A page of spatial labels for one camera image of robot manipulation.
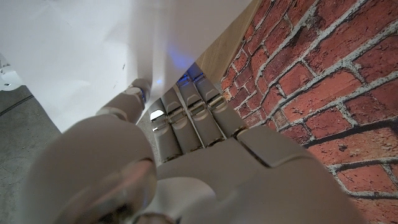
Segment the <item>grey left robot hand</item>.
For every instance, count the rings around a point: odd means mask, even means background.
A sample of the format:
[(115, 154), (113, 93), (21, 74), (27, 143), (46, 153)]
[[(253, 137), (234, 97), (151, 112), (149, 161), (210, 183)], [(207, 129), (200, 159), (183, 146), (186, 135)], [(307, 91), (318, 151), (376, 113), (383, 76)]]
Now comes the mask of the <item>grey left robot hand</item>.
[(152, 100), (142, 78), (31, 165), (19, 223), (364, 223), (293, 140), (250, 128), (197, 65)]

